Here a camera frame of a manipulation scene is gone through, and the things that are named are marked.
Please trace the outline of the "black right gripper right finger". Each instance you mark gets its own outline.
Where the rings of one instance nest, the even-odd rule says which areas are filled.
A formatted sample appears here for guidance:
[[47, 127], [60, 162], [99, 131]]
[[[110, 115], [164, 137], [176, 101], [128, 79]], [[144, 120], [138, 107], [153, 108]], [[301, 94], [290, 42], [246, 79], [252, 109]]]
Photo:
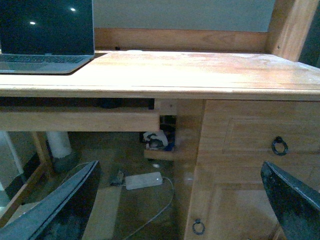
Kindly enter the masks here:
[[320, 238], [320, 193], [275, 164], [260, 170], [269, 203], [288, 240]]

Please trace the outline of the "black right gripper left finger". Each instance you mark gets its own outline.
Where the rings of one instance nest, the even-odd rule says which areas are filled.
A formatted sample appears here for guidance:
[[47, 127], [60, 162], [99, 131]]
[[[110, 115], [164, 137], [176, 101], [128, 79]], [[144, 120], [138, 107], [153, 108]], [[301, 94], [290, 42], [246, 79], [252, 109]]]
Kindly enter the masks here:
[[91, 161], [36, 206], [0, 230], [2, 240], [80, 240], [98, 191], [101, 167]]

